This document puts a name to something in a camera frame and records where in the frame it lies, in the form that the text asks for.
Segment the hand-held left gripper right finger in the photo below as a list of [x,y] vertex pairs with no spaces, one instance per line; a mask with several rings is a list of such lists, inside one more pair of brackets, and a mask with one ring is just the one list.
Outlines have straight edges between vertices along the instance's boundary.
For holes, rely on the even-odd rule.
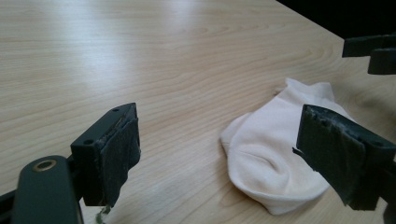
[[396,145],[351,119],[304,105],[293,152],[352,209],[374,210],[379,199],[396,207]]

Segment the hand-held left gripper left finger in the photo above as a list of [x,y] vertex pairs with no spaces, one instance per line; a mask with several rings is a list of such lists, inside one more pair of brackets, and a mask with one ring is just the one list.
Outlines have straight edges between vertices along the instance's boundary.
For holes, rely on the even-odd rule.
[[136,104],[107,111],[71,144],[71,151],[82,173],[84,203],[113,207],[141,156]]

